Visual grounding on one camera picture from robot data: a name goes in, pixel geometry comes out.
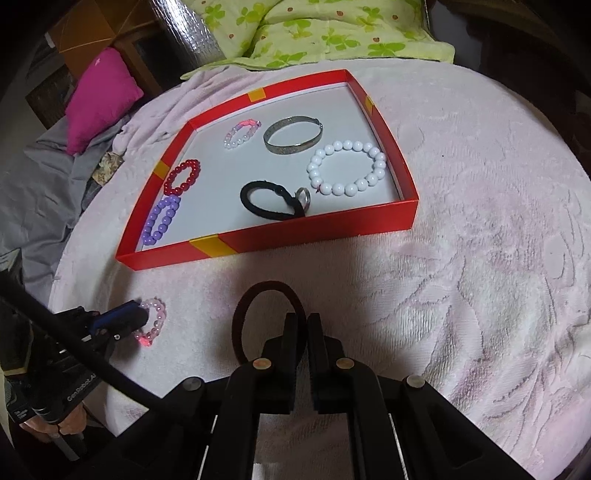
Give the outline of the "person's left hand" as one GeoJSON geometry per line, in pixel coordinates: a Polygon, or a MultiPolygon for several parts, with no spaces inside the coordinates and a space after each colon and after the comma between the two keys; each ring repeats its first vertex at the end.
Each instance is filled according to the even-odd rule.
{"type": "Polygon", "coordinates": [[[77,435],[87,425],[87,415],[82,404],[77,405],[70,414],[58,424],[49,424],[40,416],[35,416],[20,424],[20,428],[37,440],[48,443],[58,434],[77,435]]]}

